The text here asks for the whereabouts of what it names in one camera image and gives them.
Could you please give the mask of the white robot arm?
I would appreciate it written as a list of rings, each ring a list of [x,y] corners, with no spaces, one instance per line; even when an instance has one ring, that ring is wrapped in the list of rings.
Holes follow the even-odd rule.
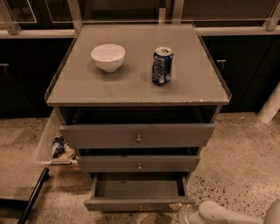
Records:
[[[198,206],[172,203],[169,207],[178,213],[179,224],[280,224],[280,199],[270,205],[263,219],[227,210],[211,200]]]

